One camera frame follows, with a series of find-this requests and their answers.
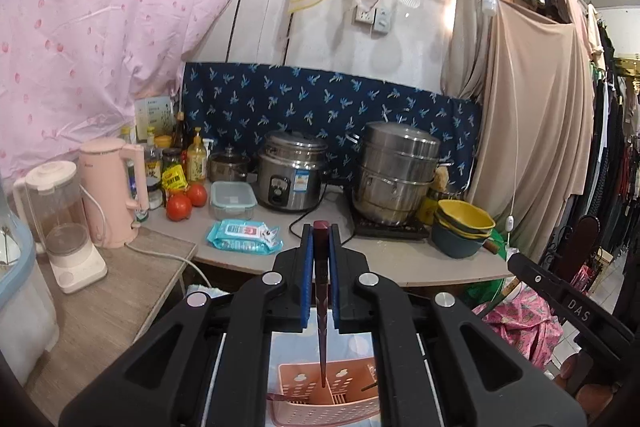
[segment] red tomato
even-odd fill
[[[166,202],[166,217],[181,221],[191,217],[191,200],[184,194],[173,194]]]
[[[189,185],[187,189],[187,197],[193,203],[193,206],[205,206],[209,197],[207,196],[207,189],[199,183]]]

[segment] polka dot fabric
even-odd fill
[[[229,0],[0,0],[0,171],[23,174],[116,132],[177,89]]]

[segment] pink patterned fabric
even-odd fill
[[[474,309],[481,312],[486,304]],[[523,357],[539,369],[551,360],[562,337],[562,326],[549,305],[531,288],[524,288],[511,302],[502,302],[483,319]]]
[[[174,90],[229,0],[0,0],[0,171],[74,151]]]

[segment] electrical outlet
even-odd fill
[[[389,33],[391,29],[391,10],[387,8],[376,8],[376,17],[373,23],[373,31],[378,33]]]
[[[363,9],[359,8],[356,6],[355,9],[355,14],[353,16],[353,19],[356,22],[361,22],[363,24],[373,24],[373,21],[375,19],[375,10],[371,10],[368,12],[365,12]]]

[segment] blue wipes packet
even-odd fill
[[[283,247],[279,231],[279,227],[270,229],[261,221],[224,219],[214,223],[207,241],[219,250],[268,255]]]

